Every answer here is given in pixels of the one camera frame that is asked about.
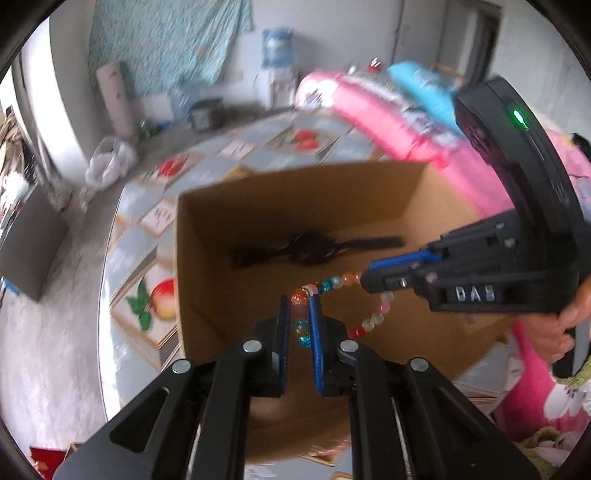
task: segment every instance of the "green led light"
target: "green led light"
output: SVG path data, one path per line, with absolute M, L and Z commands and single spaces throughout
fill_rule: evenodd
M 513 110 L 512 113 L 513 113 L 513 116 L 517 119 L 517 121 L 521 124 L 521 126 L 527 130 L 528 127 L 527 127 L 527 124 L 525 123 L 525 118 L 523 118 L 523 115 L 521 115 L 521 112 L 519 110 Z

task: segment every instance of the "red bead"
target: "red bead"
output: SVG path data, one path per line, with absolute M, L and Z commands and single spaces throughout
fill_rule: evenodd
M 291 304 L 292 305 L 308 305 L 308 295 L 304 290 L 299 288 L 294 293 L 291 294 Z
M 365 336 L 365 330 L 363 329 L 363 327 L 353 327 L 351 328 L 351 330 L 349 330 L 349 338 L 351 338 L 351 340 L 357 340 L 358 338 L 362 338 Z

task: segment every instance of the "clear bead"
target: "clear bead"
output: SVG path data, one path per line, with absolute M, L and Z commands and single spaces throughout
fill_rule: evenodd
M 375 327 L 374 321 L 372 319 L 365 319 L 361 326 L 366 332 L 371 332 Z
M 333 282 L 333 288 L 341 288 L 343 286 L 343 278 L 338 275 L 331 278 Z
M 384 322 L 384 315 L 382 315 L 381 313 L 374 313 L 371 317 L 371 320 L 374 323 L 374 325 L 382 325 L 382 323 Z
M 380 294 L 380 297 L 384 303 L 392 303 L 394 299 L 394 293 L 391 291 L 385 291 Z

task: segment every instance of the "table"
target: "table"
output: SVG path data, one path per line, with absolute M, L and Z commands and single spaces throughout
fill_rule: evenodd
M 291 146 L 294 131 L 303 128 L 319 133 L 317 148 L 301 152 Z M 159 355 L 143 351 L 145 345 L 137 341 L 137 332 L 130 335 L 134 325 L 118 309 L 126 295 L 134 294 L 139 278 L 146 278 L 151 290 L 154 269 L 159 270 L 159 278 L 166 276 L 163 271 L 172 273 L 176 196 L 265 171 L 382 157 L 363 134 L 328 111 L 287 112 L 206 140 L 130 181 L 121 193 L 113 220 L 100 289 L 99 369 L 107 418 L 143 390 L 160 368 L 181 358 L 175 332 L 167 337 L 168 345 L 165 351 L 158 350 Z M 295 480 L 306 472 L 329 480 L 337 469 L 345 477 L 351 473 L 348 451 L 334 467 L 293 459 L 274 466 L 249 466 L 245 476 L 281 475 Z

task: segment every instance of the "orange bead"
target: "orange bead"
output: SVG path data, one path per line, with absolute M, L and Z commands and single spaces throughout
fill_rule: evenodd
M 294 293 L 291 294 L 291 304 L 292 305 L 308 305 L 308 295 L 304 290 L 299 288 Z
M 352 273 L 346 273 L 343 275 L 343 283 L 347 287 L 355 285 L 355 275 Z

